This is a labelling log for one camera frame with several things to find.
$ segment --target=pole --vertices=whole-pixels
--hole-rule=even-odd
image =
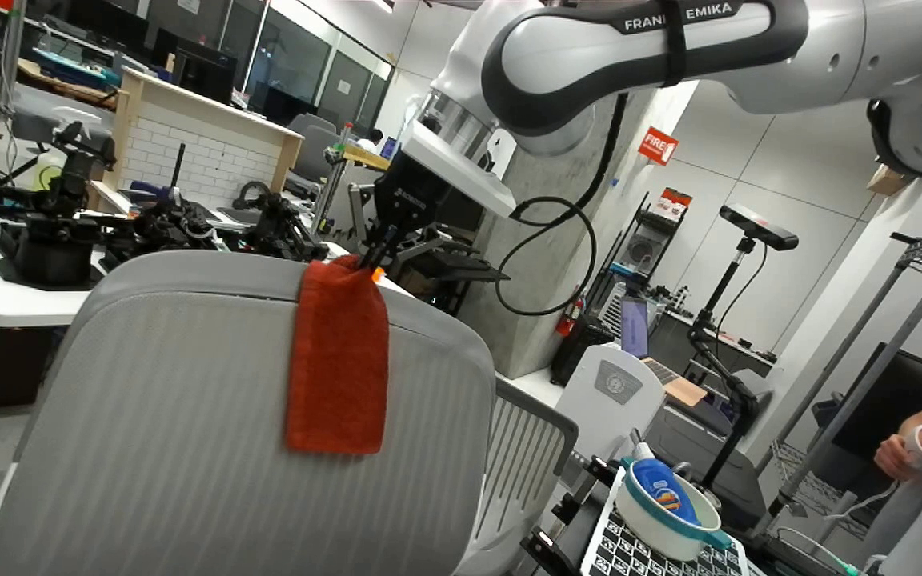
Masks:
[[[758,519],[758,525],[752,529],[752,541],[758,541],[777,519],[777,511],[790,501],[793,490],[808,481],[816,454],[846,429],[849,416],[858,408],[858,403],[873,389],[873,385],[880,380],[880,375],[888,372],[888,363],[892,361],[892,356],[902,348],[902,341],[910,338],[910,333],[920,325],[922,319],[922,298],[920,305],[910,310],[910,317],[902,319],[902,325],[896,330],[896,337],[888,341],[888,348],[876,356],[876,361],[870,363],[870,372],[854,385],[854,389],[849,393],[846,406],[836,412],[836,419],[816,434],[816,442],[810,442],[808,456],[798,463],[798,470],[784,481],[784,485],[777,490],[777,499],[767,506],[767,511]]]

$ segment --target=gray mesh chair back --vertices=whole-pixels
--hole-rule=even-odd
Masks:
[[[190,253],[111,273],[7,475],[0,576],[450,573],[489,447],[486,345],[387,290],[385,452],[287,454],[299,277],[290,261]]]
[[[472,543],[454,576],[512,573],[578,429],[520,386],[497,380],[492,445]]]
[[[325,164],[325,148],[340,140],[335,125],[325,120],[324,115],[299,115],[290,120],[290,131],[303,133],[296,175],[320,182],[333,169],[333,164]]]

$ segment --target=black equipment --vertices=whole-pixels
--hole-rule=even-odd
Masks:
[[[66,164],[48,193],[9,188],[9,178],[35,164],[0,178],[0,216],[13,216],[0,230],[0,276],[35,288],[86,288],[97,277],[89,253],[98,224],[81,221],[76,211],[86,205],[86,182],[116,164],[116,143],[105,138],[94,148],[81,120],[55,131],[52,143]]]
[[[216,101],[229,101],[229,88],[238,80],[238,56],[207,50],[201,43],[190,48],[175,48],[175,82],[201,92]]]
[[[160,250],[218,250],[207,211],[180,194],[146,205],[138,221],[111,224],[105,234],[104,266],[116,269],[128,259]]]
[[[311,234],[302,211],[287,197],[274,194],[268,184],[261,182],[242,184],[235,208],[260,211],[260,221],[246,227],[241,240],[235,240],[235,250],[299,261],[330,257],[330,247]]]
[[[773,247],[777,253],[800,247],[798,234],[790,234],[784,227],[773,227],[773,224],[756,221],[756,216],[746,216],[735,208],[719,205],[719,216],[735,224],[746,236],[756,236],[756,240],[761,240],[766,247]]]
[[[756,240],[773,247],[773,250],[793,250],[800,247],[798,234],[761,224],[742,211],[733,208],[719,208],[719,216],[735,224],[742,230],[742,240],[735,247],[733,261],[726,266],[726,273],[719,276],[711,301],[704,305],[704,310],[694,317],[689,338],[694,345],[694,352],[704,359],[704,363],[711,363],[719,380],[731,386],[731,403],[733,403],[733,429],[725,439],[711,470],[704,473],[700,485],[711,490],[717,473],[725,470],[726,456],[735,452],[735,445],[742,442],[742,434],[752,429],[752,421],[758,419],[758,412],[766,408],[767,396],[756,396],[735,375],[731,375],[725,369],[725,361],[715,352],[715,310],[726,290],[726,285],[733,282],[733,276],[741,273],[742,259],[756,250]]]

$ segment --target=black cable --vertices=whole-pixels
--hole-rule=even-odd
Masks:
[[[503,257],[503,261],[499,261],[499,276],[505,277],[505,266],[509,266],[525,247],[530,247],[536,240],[546,236],[550,230],[556,230],[556,227],[566,224],[571,216],[578,216],[582,227],[587,227],[587,234],[590,234],[590,266],[587,266],[582,282],[577,285],[577,290],[573,290],[566,301],[560,301],[556,307],[543,307],[543,310],[522,310],[522,307],[509,305],[509,301],[503,298],[503,282],[497,282],[497,301],[499,301],[509,312],[516,312],[516,317],[550,317],[550,312],[566,310],[566,307],[571,307],[573,301],[578,301],[578,295],[590,288],[591,273],[597,273],[597,227],[591,227],[591,221],[587,216],[582,208],[599,194],[601,178],[605,178],[605,173],[608,173],[608,166],[610,166],[610,161],[614,161],[619,138],[620,138],[620,125],[625,125],[625,109],[626,109],[626,92],[619,92],[619,98],[614,98],[614,115],[610,115],[610,127],[608,127],[608,138],[605,138],[605,143],[601,143],[601,157],[599,157],[597,175],[590,178],[582,197],[566,200],[566,197],[538,194],[538,197],[522,200],[522,205],[512,211],[512,221],[520,221],[520,224],[525,224],[525,227],[538,227],[538,230],[536,230],[530,236],[525,236],[520,247],[512,247],[512,250]],[[525,211],[536,208],[536,205],[565,205],[566,211],[565,211],[560,216],[554,216],[554,221],[527,221]]]
[[[752,288],[752,282],[758,277],[758,273],[767,266],[773,250],[761,247],[761,259],[756,266],[756,273],[749,276],[749,282],[742,285],[742,290],[725,307],[717,330],[725,325],[726,312],[735,310],[735,305],[742,301],[742,295]]]
[[[601,143],[601,157],[597,164],[597,175],[590,178],[582,197],[577,197],[573,208],[565,211],[554,221],[527,221],[525,211],[536,208],[536,205],[543,205],[543,197],[546,197],[546,194],[538,194],[538,197],[527,197],[527,200],[516,205],[512,221],[520,221],[525,227],[560,227],[565,221],[577,216],[577,211],[582,211],[599,194],[599,184],[601,184],[601,178],[605,178],[605,173],[610,166],[610,157],[614,157],[614,148],[619,148],[619,138],[620,138],[625,109],[626,109],[626,92],[619,92],[610,127],[608,127],[608,138]]]
[[[497,301],[499,301],[509,312],[516,312],[516,317],[550,317],[550,312],[566,310],[566,307],[587,290],[587,285],[591,282],[591,273],[597,273],[597,230],[591,230],[591,221],[590,221],[573,200],[566,200],[566,197],[541,197],[538,205],[566,205],[566,208],[587,224],[587,234],[590,234],[590,266],[587,266],[587,276],[582,276],[578,288],[577,288],[566,301],[560,301],[556,307],[543,307],[543,310],[522,310],[522,307],[509,305],[509,301],[503,298],[503,282],[497,282]],[[499,261],[499,276],[503,276],[503,269],[505,269],[527,242],[541,240],[541,236],[550,234],[550,230],[556,230],[556,227],[541,227],[538,234],[530,234],[530,236],[525,236],[520,247],[512,247],[512,253],[505,253],[505,259]]]

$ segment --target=monitor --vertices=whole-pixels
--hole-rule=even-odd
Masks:
[[[144,50],[146,20],[116,7],[110,0],[71,0],[64,20],[76,27],[89,33],[94,42],[98,42],[105,48],[116,48],[126,55]]]
[[[238,56],[207,48],[175,48],[175,82],[218,101],[229,101]]]

